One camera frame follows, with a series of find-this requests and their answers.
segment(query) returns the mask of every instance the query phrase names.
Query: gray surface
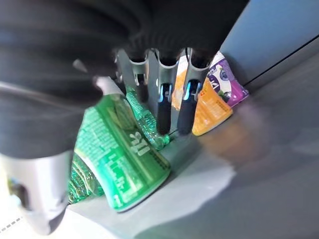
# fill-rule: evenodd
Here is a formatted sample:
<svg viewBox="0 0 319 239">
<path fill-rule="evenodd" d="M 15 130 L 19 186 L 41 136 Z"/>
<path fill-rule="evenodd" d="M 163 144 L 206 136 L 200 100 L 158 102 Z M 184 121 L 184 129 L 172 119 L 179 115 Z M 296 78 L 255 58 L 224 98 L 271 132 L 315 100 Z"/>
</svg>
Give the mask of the gray surface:
<svg viewBox="0 0 319 239">
<path fill-rule="evenodd" d="M 251 0 L 221 47 L 240 82 L 317 36 L 318 9 L 318 0 Z"/>
<path fill-rule="evenodd" d="M 133 210 L 117 218 L 101 202 L 103 198 L 79 203 L 73 210 L 139 239 L 319 238 L 318 59 L 319 55 L 261 88 L 218 128 L 172 144 L 176 150 L 166 156 L 177 171 Z M 152 210 L 144 214 L 147 207 L 170 207 L 187 199 L 185 210 L 192 208 L 201 193 L 209 192 L 209 176 L 225 166 L 216 166 L 221 158 L 233 165 L 237 175 L 219 197 L 207 197 L 188 215 L 136 234 L 161 217 Z M 168 191 L 175 193 L 174 200 L 158 200 L 180 178 L 185 181 Z M 187 197 L 176 195 L 185 187 Z"/>
<path fill-rule="evenodd" d="M 278 65 L 274 66 L 273 68 L 247 84 L 245 88 L 247 88 L 249 92 L 254 92 L 273 79 L 276 79 L 277 77 L 286 73 L 290 69 L 307 61 L 309 58 L 313 57 L 317 53 L 319 53 L 319 38 L 316 38 L 315 40 L 304 46 L 302 49 L 280 62 Z"/>
</svg>

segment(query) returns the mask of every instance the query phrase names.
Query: gray wall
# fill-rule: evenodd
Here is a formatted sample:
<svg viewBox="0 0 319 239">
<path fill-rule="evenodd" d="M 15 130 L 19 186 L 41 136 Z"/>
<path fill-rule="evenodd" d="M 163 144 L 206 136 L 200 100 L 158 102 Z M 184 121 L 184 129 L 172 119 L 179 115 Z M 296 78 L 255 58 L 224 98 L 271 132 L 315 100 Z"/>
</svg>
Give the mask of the gray wall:
<svg viewBox="0 0 319 239">
<path fill-rule="evenodd" d="M 318 34 L 319 0 L 251 0 L 221 52 L 245 84 Z"/>
</svg>

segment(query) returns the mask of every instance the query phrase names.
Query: crushed plastic bottle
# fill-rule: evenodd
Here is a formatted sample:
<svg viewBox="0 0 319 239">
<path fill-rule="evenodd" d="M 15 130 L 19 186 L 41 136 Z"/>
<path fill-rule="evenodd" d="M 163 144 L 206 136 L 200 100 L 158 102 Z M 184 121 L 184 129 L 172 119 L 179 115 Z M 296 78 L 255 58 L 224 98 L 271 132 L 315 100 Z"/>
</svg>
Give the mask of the crushed plastic bottle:
<svg viewBox="0 0 319 239">
<path fill-rule="evenodd" d="M 68 185 L 69 203 L 77 203 L 90 195 L 101 196 L 104 191 L 88 166 L 74 153 Z"/>
<path fill-rule="evenodd" d="M 160 135 L 156 130 L 156 119 L 152 113 L 141 105 L 138 101 L 137 94 L 132 87 L 126 87 L 126 99 L 130 103 L 134 116 L 142 129 L 142 132 L 156 150 L 163 149 L 169 144 L 169 136 Z"/>
</svg>

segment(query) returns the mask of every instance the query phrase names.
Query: black fabric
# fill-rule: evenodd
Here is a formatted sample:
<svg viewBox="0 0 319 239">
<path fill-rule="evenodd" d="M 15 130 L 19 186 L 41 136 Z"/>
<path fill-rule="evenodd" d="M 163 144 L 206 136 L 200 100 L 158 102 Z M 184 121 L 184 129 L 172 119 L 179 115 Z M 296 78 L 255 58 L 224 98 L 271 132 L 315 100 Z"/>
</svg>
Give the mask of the black fabric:
<svg viewBox="0 0 319 239">
<path fill-rule="evenodd" d="M 84 109 L 102 95 L 92 77 L 114 75 L 114 50 L 213 55 L 247 1 L 2 0 L 0 81 L 53 97 L 0 86 L 0 152 L 37 158 L 72 149 Z M 75 59 L 87 73 L 72 67 Z"/>
</svg>

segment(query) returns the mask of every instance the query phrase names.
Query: green can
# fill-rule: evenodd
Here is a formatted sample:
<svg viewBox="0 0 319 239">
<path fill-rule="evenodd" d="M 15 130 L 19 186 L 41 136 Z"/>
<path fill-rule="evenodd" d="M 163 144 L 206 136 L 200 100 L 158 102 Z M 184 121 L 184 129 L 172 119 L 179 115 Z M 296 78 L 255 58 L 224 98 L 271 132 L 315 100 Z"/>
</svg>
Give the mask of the green can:
<svg viewBox="0 0 319 239">
<path fill-rule="evenodd" d="M 103 80 L 114 87 L 111 79 Z M 168 161 L 143 135 L 120 91 L 113 90 L 86 111 L 75 152 L 95 174 L 117 212 L 141 202 L 170 173 Z"/>
</svg>

